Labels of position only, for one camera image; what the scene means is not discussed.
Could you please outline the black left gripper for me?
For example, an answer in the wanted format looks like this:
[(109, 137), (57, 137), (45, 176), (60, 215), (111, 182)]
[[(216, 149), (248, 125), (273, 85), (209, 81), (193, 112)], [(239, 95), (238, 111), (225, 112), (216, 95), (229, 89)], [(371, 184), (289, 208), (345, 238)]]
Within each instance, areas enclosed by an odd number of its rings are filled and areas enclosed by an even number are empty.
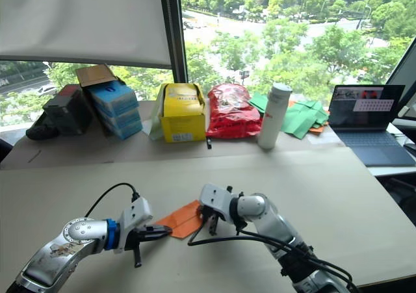
[(166, 225), (148, 225), (132, 229), (127, 235), (124, 250), (133, 251), (135, 268), (142, 266), (140, 243), (146, 240), (159, 240), (172, 234), (172, 228)]

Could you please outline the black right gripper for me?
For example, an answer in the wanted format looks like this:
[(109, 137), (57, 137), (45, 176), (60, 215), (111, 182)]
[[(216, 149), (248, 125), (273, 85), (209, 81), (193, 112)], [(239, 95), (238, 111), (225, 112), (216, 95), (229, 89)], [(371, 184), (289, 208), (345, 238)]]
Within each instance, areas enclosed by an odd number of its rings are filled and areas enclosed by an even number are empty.
[(224, 221), (224, 216), (217, 210), (214, 210), (212, 207), (206, 205), (199, 205), (196, 214), (201, 226), (204, 226), (205, 223), (211, 219), (209, 224), (209, 234), (211, 236), (216, 236), (218, 219)]

